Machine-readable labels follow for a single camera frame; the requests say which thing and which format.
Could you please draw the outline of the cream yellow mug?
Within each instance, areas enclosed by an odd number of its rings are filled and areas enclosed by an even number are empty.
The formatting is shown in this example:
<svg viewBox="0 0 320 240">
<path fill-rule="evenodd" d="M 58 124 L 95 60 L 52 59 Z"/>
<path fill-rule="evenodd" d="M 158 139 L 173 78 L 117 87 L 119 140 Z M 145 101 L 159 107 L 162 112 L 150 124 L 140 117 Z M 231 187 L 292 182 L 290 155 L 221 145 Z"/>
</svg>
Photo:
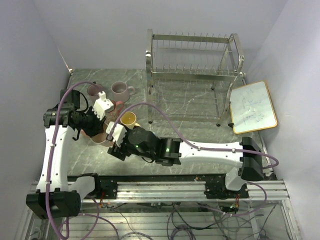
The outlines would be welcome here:
<svg viewBox="0 0 320 240">
<path fill-rule="evenodd" d="M 135 127 L 141 127 L 141 125 L 137 123 L 136 114 L 131 111 L 124 112 L 120 118 L 120 122 L 129 130 L 133 130 Z"/>
</svg>

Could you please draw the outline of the dark mauve mug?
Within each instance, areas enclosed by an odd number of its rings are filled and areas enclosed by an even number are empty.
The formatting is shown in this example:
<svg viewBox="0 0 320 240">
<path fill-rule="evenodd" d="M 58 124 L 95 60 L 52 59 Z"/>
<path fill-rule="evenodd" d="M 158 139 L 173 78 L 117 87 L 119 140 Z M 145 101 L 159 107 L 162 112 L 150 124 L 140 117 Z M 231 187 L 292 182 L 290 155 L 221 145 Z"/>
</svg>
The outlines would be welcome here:
<svg viewBox="0 0 320 240">
<path fill-rule="evenodd" d="M 94 102 L 99 98 L 99 93 L 104 91 L 104 87 L 95 81 L 87 88 L 87 94 L 91 101 Z"/>
</svg>

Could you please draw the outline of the orange white mug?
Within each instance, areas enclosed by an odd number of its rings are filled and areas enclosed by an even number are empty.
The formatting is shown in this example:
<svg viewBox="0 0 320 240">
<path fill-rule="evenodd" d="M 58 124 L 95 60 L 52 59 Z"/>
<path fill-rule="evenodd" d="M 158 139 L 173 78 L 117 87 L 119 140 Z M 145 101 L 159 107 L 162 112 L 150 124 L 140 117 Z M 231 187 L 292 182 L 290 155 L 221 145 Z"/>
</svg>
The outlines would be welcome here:
<svg viewBox="0 0 320 240">
<path fill-rule="evenodd" d="M 90 140 L 97 145 L 101 145 L 104 147 L 111 147 L 113 145 L 112 141 L 107 140 L 107 134 L 106 133 L 99 133 L 93 137 L 90 138 Z"/>
</svg>

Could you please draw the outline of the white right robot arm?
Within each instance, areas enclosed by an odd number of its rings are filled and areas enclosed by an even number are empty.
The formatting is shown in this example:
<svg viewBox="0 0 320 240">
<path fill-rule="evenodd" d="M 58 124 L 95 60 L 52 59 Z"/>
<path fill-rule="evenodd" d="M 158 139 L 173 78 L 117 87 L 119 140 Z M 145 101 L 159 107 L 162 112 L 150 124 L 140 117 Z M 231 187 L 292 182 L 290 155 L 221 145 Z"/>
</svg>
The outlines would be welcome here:
<svg viewBox="0 0 320 240">
<path fill-rule="evenodd" d="M 220 186 L 226 198 L 233 197 L 246 182 L 264 179 L 261 150 L 249 137 L 231 143 L 188 142 L 181 138 L 157 137 L 139 126 L 126 129 L 114 122 L 109 123 L 106 134 L 113 142 L 108 153 L 122 161 L 135 155 L 166 167 L 191 162 L 231 166 Z"/>
</svg>

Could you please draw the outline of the salmon pink mug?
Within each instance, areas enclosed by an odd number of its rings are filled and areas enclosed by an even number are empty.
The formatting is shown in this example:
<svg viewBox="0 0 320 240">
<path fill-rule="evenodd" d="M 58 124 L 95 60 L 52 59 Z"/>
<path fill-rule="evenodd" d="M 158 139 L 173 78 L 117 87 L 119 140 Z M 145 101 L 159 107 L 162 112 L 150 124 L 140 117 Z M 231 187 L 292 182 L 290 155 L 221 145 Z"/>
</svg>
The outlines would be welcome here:
<svg viewBox="0 0 320 240">
<path fill-rule="evenodd" d="M 80 134 L 85 136 L 85 137 L 88 137 L 88 135 L 85 133 L 85 131 L 83 129 L 80 130 Z"/>
</svg>

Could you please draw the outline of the light purple mug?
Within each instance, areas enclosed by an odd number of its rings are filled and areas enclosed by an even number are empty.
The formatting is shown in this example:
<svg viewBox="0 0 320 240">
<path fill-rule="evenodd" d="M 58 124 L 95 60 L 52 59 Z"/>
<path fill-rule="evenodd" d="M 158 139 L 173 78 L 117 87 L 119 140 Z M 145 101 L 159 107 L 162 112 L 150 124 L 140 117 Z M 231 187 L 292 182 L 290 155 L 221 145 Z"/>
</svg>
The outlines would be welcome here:
<svg viewBox="0 0 320 240">
<path fill-rule="evenodd" d="M 112 100 L 115 102 L 127 102 L 131 95 L 136 93 L 136 89 L 133 86 L 128 86 L 123 81 L 114 82 L 111 86 Z"/>
</svg>

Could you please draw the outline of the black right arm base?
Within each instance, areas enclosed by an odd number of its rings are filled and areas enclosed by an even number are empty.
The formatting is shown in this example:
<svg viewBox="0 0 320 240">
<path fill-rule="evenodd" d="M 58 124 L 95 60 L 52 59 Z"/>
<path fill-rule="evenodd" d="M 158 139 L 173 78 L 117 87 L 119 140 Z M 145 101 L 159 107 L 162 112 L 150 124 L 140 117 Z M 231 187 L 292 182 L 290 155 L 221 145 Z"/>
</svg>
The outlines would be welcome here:
<svg viewBox="0 0 320 240">
<path fill-rule="evenodd" d="M 249 197 L 248 191 L 246 191 L 247 185 L 244 184 L 240 190 L 228 190 L 226 188 L 226 174 L 204 174 L 200 175 L 199 180 L 205 182 L 204 195 L 207 199 L 247 199 Z"/>
</svg>

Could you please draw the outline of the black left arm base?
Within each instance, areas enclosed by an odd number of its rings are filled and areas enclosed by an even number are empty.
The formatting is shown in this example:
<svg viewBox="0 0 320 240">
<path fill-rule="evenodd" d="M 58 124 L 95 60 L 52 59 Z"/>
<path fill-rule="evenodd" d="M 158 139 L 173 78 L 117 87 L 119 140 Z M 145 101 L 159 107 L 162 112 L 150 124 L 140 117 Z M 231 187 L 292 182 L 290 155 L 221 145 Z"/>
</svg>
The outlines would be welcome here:
<svg viewBox="0 0 320 240">
<path fill-rule="evenodd" d="M 90 197 L 103 197 L 104 199 L 116 199 L 118 184 L 111 178 L 99 176 L 97 173 L 85 173 L 77 178 L 80 184 L 78 193 Z"/>
</svg>

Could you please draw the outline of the red mug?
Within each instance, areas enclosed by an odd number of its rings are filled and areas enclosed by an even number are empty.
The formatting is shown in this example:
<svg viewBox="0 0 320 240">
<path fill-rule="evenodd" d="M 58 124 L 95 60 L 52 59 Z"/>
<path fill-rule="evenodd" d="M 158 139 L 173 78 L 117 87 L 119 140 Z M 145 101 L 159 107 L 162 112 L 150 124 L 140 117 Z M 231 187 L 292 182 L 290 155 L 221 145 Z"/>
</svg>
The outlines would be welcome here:
<svg viewBox="0 0 320 240">
<path fill-rule="evenodd" d="M 115 122 L 123 110 L 125 103 L 123 101 L 111 101 L 113 103 L 113 110 L 106 114 L 106 123 Z"/>
</svg>

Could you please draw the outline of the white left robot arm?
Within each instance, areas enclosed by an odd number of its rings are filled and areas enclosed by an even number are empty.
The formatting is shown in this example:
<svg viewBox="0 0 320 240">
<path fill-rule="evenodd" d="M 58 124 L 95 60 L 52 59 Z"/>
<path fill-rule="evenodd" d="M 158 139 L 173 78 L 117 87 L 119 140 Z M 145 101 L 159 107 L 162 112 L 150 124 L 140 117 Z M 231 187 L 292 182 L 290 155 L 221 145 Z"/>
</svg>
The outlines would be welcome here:
<svg viewBox="0 0 320 240">
<path fill-rule="evenodd" d="M 80 92 L 61 90 L 63 104 L 49 108 L 43 115 L 46 145 L 43 167 L 34 193 L 26 196 L 26 205 L 40 219 L 75 217 L 80 212 L 82 200 L 88 196 L 98 198 L 102 193 L 101 181 L 97 173 L 78 176 L 74 183 L 68 184 L 67 154 L 71 141 L 75 141 L 75 131 L 84 131 L 94 137 L 104 132 L 106 113 L 114 104 L 98 87 L 96 102 L 87 110 L 80 111 Z"/>
</svg>

